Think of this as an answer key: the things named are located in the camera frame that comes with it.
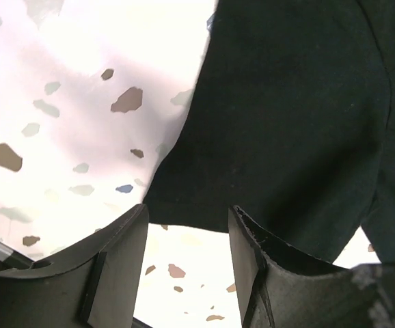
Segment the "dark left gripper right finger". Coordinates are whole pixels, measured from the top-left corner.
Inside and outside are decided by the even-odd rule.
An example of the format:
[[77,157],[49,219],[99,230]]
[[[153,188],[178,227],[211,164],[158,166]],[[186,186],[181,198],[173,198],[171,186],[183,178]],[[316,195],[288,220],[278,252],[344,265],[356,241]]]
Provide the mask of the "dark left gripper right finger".
[[395,327],[395,264],[345,269],[299,251],[239,206],[228,210],[243,327]]

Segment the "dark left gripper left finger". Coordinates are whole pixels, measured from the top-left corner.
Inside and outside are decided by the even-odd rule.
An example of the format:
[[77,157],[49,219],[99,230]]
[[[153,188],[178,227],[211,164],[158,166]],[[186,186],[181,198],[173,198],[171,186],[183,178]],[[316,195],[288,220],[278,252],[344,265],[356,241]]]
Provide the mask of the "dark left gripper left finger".
[[148,223],[138,204],[28,269],[0,271],[0,328],[142,327],[134,309]]

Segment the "black t shirt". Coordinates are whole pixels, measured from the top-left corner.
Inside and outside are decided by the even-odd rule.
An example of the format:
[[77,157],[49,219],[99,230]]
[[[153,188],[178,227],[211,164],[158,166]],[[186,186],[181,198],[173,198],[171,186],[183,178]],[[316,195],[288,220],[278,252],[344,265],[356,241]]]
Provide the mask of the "black t shirt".
[[361,228],[395,262],[395,1],[220,1],[144,203],[215,232],[237,205],[327,262]]

